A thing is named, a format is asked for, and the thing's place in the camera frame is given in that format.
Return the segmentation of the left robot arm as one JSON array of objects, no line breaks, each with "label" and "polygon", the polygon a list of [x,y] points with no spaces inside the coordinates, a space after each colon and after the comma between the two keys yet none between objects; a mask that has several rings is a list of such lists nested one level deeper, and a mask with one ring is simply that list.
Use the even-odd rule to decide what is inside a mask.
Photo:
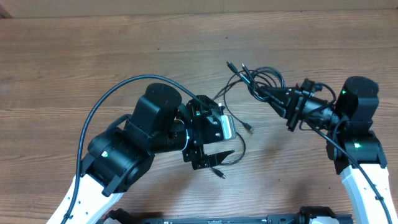
[{"label": "left robot arm", "polygon": [[79,187],[69,188],[49,223],[96,223],[150,169],[156,154],[180,151],[195,170],[220,165],[231,151],[207,155],[203,146],[234,139],[234,121],[221,104],[198,98],[204,104],[183,104],[175,88],[150,84],[132,114],[90,141]]}]

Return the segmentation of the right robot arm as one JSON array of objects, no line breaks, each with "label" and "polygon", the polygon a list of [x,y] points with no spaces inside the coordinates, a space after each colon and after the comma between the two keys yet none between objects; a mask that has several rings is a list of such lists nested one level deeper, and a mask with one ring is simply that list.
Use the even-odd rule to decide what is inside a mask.
[{"label": "right robot arm", "polygon": [[331,101],[315,97],[326,88],[306,79],[295,87],[262,86],[260,95],[287,120],[289,131],[306,123],[326,140],[329,160],[351,201],[357,223],[397,223],[387,159],[371,130],[379,105],[378,84],[366,77],[346,79]]}]

